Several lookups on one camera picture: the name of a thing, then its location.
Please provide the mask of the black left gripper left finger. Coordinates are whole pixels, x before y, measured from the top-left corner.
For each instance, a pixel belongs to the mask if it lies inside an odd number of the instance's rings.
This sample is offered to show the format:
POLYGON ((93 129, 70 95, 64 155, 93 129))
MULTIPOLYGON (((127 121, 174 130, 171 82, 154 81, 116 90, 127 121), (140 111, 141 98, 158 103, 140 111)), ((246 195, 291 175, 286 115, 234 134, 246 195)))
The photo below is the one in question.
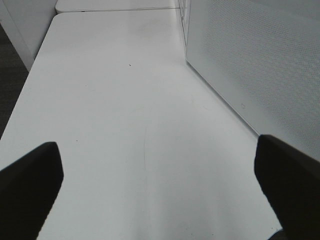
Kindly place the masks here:
POLYGON ((0 238, 35 240, 64 179, 56 142, 45 142, 0 171, 0 238))

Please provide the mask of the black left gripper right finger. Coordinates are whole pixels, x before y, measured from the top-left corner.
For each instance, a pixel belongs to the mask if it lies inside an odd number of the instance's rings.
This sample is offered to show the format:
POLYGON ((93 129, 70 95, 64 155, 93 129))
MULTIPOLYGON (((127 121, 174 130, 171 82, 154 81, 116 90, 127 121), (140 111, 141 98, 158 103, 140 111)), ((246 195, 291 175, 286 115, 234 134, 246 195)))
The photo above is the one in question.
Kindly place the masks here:
POLYGON ((289 240, 320 238, 320 162, 284 141, 258 137, 254 174, 289 240))

